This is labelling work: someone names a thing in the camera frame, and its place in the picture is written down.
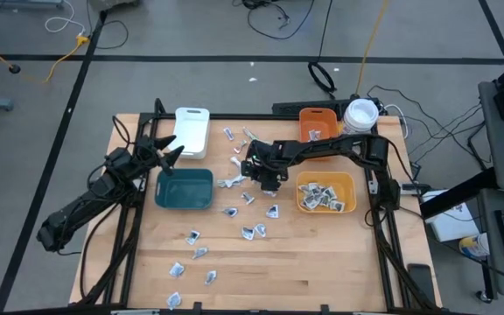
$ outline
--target orange plastic bin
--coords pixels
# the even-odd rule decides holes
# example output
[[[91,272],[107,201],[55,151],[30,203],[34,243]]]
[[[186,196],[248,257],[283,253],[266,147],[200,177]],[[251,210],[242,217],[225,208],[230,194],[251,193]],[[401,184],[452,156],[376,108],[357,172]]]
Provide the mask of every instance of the orange plastic bin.
[[[338,118],[329,108],[304,108],[298,114],[300,141],[308,142],[310,130],[320,131],[320,140],[338,136]]]
[[[338,201],[346,203],[344,211],[333,211],[325,206],[317,206],[314,210],[302,208],[301,201],[303,201],[305,193],[300,191],[298,187],[308,185],[308,183],[317,183],[326,187],[331,186],[338,195]],[[296,195],[298,209],[308,214],[346,214],[357,207],[354,178],[343,171],[301,171],[297,175]]]

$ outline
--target wooden table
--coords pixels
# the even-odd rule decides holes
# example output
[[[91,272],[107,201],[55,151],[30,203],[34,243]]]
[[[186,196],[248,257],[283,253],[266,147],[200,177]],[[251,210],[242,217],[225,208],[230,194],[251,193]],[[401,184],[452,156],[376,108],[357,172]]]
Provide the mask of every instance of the wooden table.
[[[119,115],[131,135],[135,135],[138,115]],[[212,120],[206,157],[202,160],[180,159],[178,168],[207,168],[214,180],[230,179],[237,175],[229,162],[235,155],[232,148],[247,139],[242,126],[255,132],[261,139],[298,139],[297,121]],[[223,133],[230,127],[235,135],[228,141]],[[170,135],[174,120],[161,120],[158,137]],[[408,156],[396,117],[382,117],[378,122],[382,136],[393,141]],[[112,133],[108,152],[124,146],[116,131]],[[238,157],[243,159],[245,151]],[[399,182],[408,182],[394,149],[390,147],[388,163],[392,175]],[[295,197],[295,178],[301,171],[349,172],[355,180],[357,207],[346,214],[309,214],[298,211]],[[215,310],[301,310],[316,311],[320,305],[331,311],[386,310],[382,281],[376,254],[373,229],[363,222],[369,209],[368,192],[363,170],[346,157],[330,157],[328,161],[306,161],[289,169],[289,181],[283,183],[275,198],[264,195],[258,184],[246,180],[241,187],[215,187],[213,204],[203,211],[175,211],[157,206],[156,168],[150,180],[143,210],[143,223],[137,245],[136,263],[128,306],[131,308],[166,308],[166,299],[175,291],[182,296],[180,308],[191,309],[200,301],[204,309]],[[246,206],[241,198],[248,192],[255,201]],[[279,205],[280,218],[268,219],[268,208]],[[419,211],[417,199],[402,197],[402,206]],[[222,209],[238,207],[234,218]],[[110,260],[119,211],[116,210],[95,232],[87,252],[86,290],[98,280]],[[398,236],[406,263],[431,266],[435,297],[441,305],[431,254],[421,219],[404,211],[395,213]],[[92,220],[89,230],[99,217]],[[243,226],[263,223],[267,227],[265,239],[244,240]],[[185,238],[195,229],[201,232],[196,245]],[[209,253],[192,260],[197,247],[209,247]],[[185,266],[182,277],[175,279],[169,269],[175,262]],[[395,305],[401,305],[397,277],[389,266]],[[217,279],[205,286],[206,273],[217,270]],[[119,300],[123,268],[117,272],[115,297]],[[79,271],[71,294],[71,301],[79,300]]]

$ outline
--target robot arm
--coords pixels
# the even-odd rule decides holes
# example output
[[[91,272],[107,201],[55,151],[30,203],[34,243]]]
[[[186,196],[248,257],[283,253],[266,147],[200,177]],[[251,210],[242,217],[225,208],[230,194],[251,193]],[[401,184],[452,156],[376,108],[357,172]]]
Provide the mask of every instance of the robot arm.
[[[134,180],[140,179],[150,169],[160,166],[167,175],[184,146],[169,153],[159,154],[176,136],[152,139],[142,136],[135,143],[133,156],[125,148],[116,148],[108,156],[106,171],[76,200],[50,214],[42,223],[36,239],[46,251],[63,249],[74,232],[96,215],[115,203],[125,203],[137,191]]]
[[[360,151],[354,147],[360,145]],[[281,181],[289,178],[287,168],[310,158],[344,156],[374,173],[378,183],[376,204],[390,210],[399,208],[400,186],[388,172],[389,140],[375,135],[342,135],[326,140],[300,143],[294,140],[267,144],[252,141],[246,161],[241,163],[243,176],[262,185],[262,190],[277,191]]]

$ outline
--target floor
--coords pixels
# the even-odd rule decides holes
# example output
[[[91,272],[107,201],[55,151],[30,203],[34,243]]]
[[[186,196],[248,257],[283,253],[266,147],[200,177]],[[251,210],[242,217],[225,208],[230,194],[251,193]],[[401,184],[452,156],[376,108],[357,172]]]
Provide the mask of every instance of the floor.
[[[70,1],[74,19],[88,26],[85,1]],[[360,57],[380,3],[333,2],[322,55],[339,89],[338,99],[354,91]],[[318,54],[328,4],[329,0],[315,1],[311,15],[293,38],[274,40],[253,32],[246,23],[248,11],[229,0],[143,0],[139,7],[108,14],[107,21],[126,24],[129,39],[120,48],[97,49],[84,78],[79,73],[86,45],[61,63],[45,85],[11,75],[0,63],[0,97],[15,102],[13,111],[0,111],[0,285],[63,117],[71,116],[71,122],[35,227],[83,192],[88,172],[102,161],[112,129],[110,117],[115,113],[151,111],[157,97],[168,111],[194,106],[215,113],[269,113],[274,102],[326,99],[307,73],[305,56]],[[493,13],[501,36],[494,35],[482,4]],[[291,17],[281,35],[296,27],[309,5],[308,0],[281,2]],[[64,10],[4,4],[0,53],[11,56],[24,74],[45,77],[52,60],[74,47],[80,31],[75,25],[59,33],[44,29],[48,18],[70,14],[68,6]],[[98,14],[89,13],[94,25]],[[277,18],[275,10],[262,8],[254,12],[252,22],[266,32],[278,32],[281,21]],[[60,23],[50,27],[60,27]],[[107,25],[99,46],[116,45],[123,36],[118,23]],[[420,101],[430,116],[449,123],[478,104],[480,81],[490,81],[504,71],[500,38],[504,40],[504,0],[391,0],[370,51],[373,58],[366,66],[360,93],[364,95],[375,84],[400,89]],[[71,101],[72,107],[78,91],[74,83],[82,79],[76,107],[68,113],[67,104]],[[439,130],[398,94],[375,89],[371,95],[398,105],[406,116],[424,120],[431,131]],[[458,130],[482,119],[477,112]],[[408,123],[406,141],[414,150],[429,135],[421,123]],[[467,135],[460,134],[458,139],[464,143]],[[418,160],[436,143],[429,141],[417,148],[411,160]],[[487,158],[485,132],[476,137],[476,145]],[[436,188],[456,185],[479,172],[472,158],[450,138],[419,163],[423,166],[419,180]],[[81,247],[82,234],[74,237],[67,250]],[[430,249],[445,307],[481,314],[504,312],[504,297],[493,304],[473,297],[483,289],[480,268],[473,262],[434,243]],[[31,235],[5,310],[65,305],[78,259],[46,253]]]

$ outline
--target teal plastic bin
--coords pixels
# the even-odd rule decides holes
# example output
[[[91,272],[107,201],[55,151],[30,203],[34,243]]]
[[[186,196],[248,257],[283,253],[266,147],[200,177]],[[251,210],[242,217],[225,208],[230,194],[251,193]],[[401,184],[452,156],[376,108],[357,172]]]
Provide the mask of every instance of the teal plastic bin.
[[[169,209],[206,209],[214,198],[214,175],[206,169],[174,169],[157,177],[155,202]]]

